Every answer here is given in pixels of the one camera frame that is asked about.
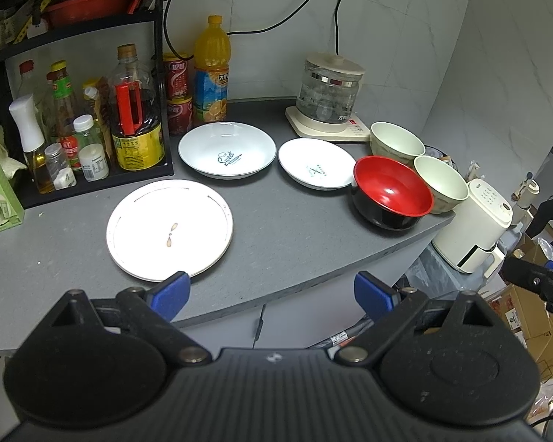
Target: white plate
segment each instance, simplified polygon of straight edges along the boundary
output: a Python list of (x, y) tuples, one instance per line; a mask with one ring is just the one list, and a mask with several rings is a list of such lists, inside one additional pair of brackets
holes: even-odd
[(121, 201), (107, 226), (113, 261), (131, 276), (161, 282), (177, 271), (195, 276), (223, 255), (233, 218), (225, 200), (204, 184), (164, 180)]
[(277, 147), (261, 129), (243, 123), (207, 123), (187, 132), (178, 154), (191, 168), (221, 180), (245, 178), (273, 162)]
[(311, 189), (333, 191), (352, 182), (354, 158), (327, 141), (287, 141), (278, 151), (278, 160), (290, 177)]

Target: power cord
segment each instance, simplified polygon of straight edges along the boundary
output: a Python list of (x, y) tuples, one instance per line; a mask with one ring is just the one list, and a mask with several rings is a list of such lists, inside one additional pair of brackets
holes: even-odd
[(228, 36), (230, 36), (230, 35), (257, 35), (257, 34), (260, 34), (260, 33), (269, 32), (270, 30), (274, 30), (276, 27), (282, 25), (283, 23), (286, 23), (291, 18), (293, 18), (307, 3), (309, 3), (309, 1), (310, 0), (305, 0), (303, 3), (301, 3), (301, 5), (295, 11), (293, 11), (293, 13), (291, 13), (284, 20), (281, 20), (278, 23), (275, 23), (274, 25), (269, 26), (268, 28), (265, 28), (264, 30), (255, 30), (255, 31), (248, 31), (248, 32), (228, 32), (227, 35)]
[(172, 53), (174, 53), (175, 57), (178, 59), (181, 59), (183, 61), (188, 61), (193, 58), (193, 55), (190, 55), (187, 58), (184, 58), (178, 54), (178, 51), (174, 49), (174, 46), (172, 46), (172, 43), (170, 41), (170, 37), (168, 36), (168, 10), (170, 9), (170, 5), (172, 3), (172, 0), (164, 0), (166, 1), (166, 8), (164, 9), (164, 17), (162, 19), (162, 27), (164, 32), (164, 38), (166, 39), (166, 43), (168, 44), (168, 48)]
[(336, 3), (336, 9), (334, 10), (334, 26), (336, 27), (336, 55), (340, 55), (340, 52), (338, 51), (338, 9), (340, 8), (340, 3), (342, 3), (342, 0), (338, 0), (338, 2)]

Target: yellow label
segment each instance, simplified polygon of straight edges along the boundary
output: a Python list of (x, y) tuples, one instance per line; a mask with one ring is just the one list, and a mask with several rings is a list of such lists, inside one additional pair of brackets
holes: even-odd
[(119, 166), (127, 171), (151, 168), (164, 157), (161, 125), (134, 138), (118, 138), (113, 135), (112, 140)]

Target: red bowl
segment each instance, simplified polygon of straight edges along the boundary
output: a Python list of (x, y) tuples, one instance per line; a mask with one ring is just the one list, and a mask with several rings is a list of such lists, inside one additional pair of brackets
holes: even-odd
[(53, 28), (127, 11), (131, 0), (67, 0), (45, 10)]
[(382, 156), (365, 156), (354, 166), (352, 200), (359, 212), (380, 227), (412, 227), (434, 206), (434, 197), (416, 172)]

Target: kitchen counter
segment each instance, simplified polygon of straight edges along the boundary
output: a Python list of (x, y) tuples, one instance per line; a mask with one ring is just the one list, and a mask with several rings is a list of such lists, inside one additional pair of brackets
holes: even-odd
[[(296, 137), (284, 116), (290, 104), (230, 104), (229, 119), (263, 129), (279, 148)], [(452, 213), (427, 215), (409, 231), (382, 231), (358, 214), (348, 189), (307, 189), (288, 177), (278, 159), (243, 180), (213, 180), (180, 160), (177, 142), (172, 142), (173, 177), (200, 181), (216, 190), (229, 204), (234, 222), (226, 253), (193, 277), (190, 300), (175, 320), (179, 327), (262, 306), (356, 272), (416, 241), (430, 239), (452, 218)], [(341, 146), (356, 159), (369, 154), (367, 144)], [(31, 208), (24, 224), (0, 233), (0, 353), (16, 350), (68, 289), (84, 289), (91, 298), (111, 298), (129, 286), (151, 287), (117, 267), (105, 242), (115, 206), (145, 184)]]

